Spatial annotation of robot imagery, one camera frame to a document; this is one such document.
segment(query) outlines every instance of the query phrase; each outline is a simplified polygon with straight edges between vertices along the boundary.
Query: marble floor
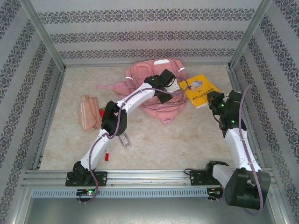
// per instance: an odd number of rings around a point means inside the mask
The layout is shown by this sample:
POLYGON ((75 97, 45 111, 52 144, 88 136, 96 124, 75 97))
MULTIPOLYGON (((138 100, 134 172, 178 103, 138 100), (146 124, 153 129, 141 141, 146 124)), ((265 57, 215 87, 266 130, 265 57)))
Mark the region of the marble floor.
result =
MULTIPOLYGON (((225 94, 231 90, 226 67, 185 66, 188 77, 204 74, 225 94)), ((70 170, 93 144, 98 130, 83 131, 78 122, 82 95, 97 97, 101 107, 118 97, 97 84, 124 81, 128 67, 67 68, 40 169, 70 170)), ((233 167, 230 148, 208 106, 186 108, 165 126, 139 108, 128 117, 126 133, 132 147, 124 149, 118 138, 111 141, 109 161, 102 158, 97 169, 177 169, 204 168, 210 160, 233 167)))

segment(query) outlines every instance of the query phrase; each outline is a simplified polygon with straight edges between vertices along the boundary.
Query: yellow book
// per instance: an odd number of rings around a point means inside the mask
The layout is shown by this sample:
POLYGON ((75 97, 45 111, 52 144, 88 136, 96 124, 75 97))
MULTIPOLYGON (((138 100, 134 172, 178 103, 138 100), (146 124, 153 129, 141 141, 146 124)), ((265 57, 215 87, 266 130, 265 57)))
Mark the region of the yellow book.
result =
MULTIPOLYGON (((196 108, 200 108, 207 104, 206 95, 209 92, 220 92, 220 90, 211 84, 203 74, 189 78, 187 81, 190 87, 185 94, 196 108)), ((180 82, 179 85, 183 90, 186 89, 186 82, 180 82)))

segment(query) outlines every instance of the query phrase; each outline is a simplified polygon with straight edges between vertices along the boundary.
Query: purple cable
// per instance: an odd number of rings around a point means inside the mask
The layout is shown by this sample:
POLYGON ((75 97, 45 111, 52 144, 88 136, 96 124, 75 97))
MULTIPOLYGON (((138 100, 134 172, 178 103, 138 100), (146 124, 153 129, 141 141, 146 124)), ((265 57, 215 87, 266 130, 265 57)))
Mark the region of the purple cable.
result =
POLYGON ((256 181, 256 187, 257 187, 257 191, 258 191, 258 195, 260 197, 260 208, 258 210, 257 213, 252 213, 250 211, 248 211, 247 209, 244 209, 248 214, 250 215, 253 215, 253 216, 258 216, 262 213, 263 211, 263 194, 262 194, 262 189, 261 189, 261 185, 260 185, 260 182, 258 181, 258 177, 256 175, 256 171, 254 170, 254 167, 253 167, 253 164, 252 164, 252 160, 251 160, 251 157, 249 155, 249 151, 247 149, 247 146, 246 146, 246 143, 245 143, 245 140, 243 138, 243 134, 242 134, 242 127, 241 127, 241 119, 242 119, 242 107, 243 107, 243 103, 244 103, 244 99, 245 99, 245 96, 246 96, 246 93, 248 92, 249 88, 251 87, 251 85, 249 84, 246 88, 245 88, 245 91, 242 95, 242 99, 241 99, 241 102, 240 102, 240 107, 239 107, 239 133, 240 133, 240 137, 241 137, 241 140, 242 140, 242 143, 243 143, 243 146, 245 148, 245 153, 246 153, 246 156, 248 158, 248 161, 249 161, 249 165, 250 165, 250 168, 252 170, 252 173, 253 173, 253 176, 254 176, 254 179, 256 181))
POLYGON ((186 82, 187 83, 187 87, 186 89, 184 89, 183 91, 180 91, 180 92, 167 92, 167 91, 163 91, 163 90, 160 90, 160 89, 156 89, 156 88, 145 88, 143 90, 139 90, 137 92, 135 92, 134 94, 132 94, 131 96, 129 96, 121 105, 120 107, 120 110, 118 111, 118 115, 117 115, 117 125, 116 125, 116 129, 115 129, 115 132, 112 136, 109 136, 107 133, 103 134, 102 136, 100 136, 93 144, 91 150, 90 150, 90 153, 89 153, 89 157, 88 157, 88 167, 89 167, 89 171, 90 171, 90 174, 92 175, 94 181, 95 181, 95 192, 94 192, 94 195, 91 199, 89 199, 88 201, 86 202, 83 202, 80 200, 81 195, 79 195, 79 198, 78 198, 78 201, 79 203, 84 203, 84 204, 87 204, 87 203, 90 203, 92 200, 95 199, 95 197, 98 195, 98 192, 99 192, 99 184, 98 184, 98 180, 96 179, 95 175, 93 174, 93 171, 92 171, 92 166, 91 166, 91 157, 92 157, 92 154, 93 154, 93 149, 94 147, 96 146, 96 144, 104 137, 104 136, 107 136, 108 139, 113 139, 117 132, 118 132, 118 129, 119 129, 119 126, 120 126, 120 122, 121 122, 121 117, 120 117, 120 114, 121 114, 121 110, 122 108, 124 107, 124 105, 135 95, 137 95, 138 93, 140 92, 143 92, 143 91, 146 91, 146 90, 155 90, 155 91, 158 91, 158 92, 163 92, 163 93, 166 93, 166 94, 171 94, 173 96, 178 96, 180 94, 182 94, 183 92, 186 92, 188 89, 189 89, 189 84, 187 82, 186 79, 182 78, 182 77, 177 77, 176 79, 181 79, 182 81, 186 82))

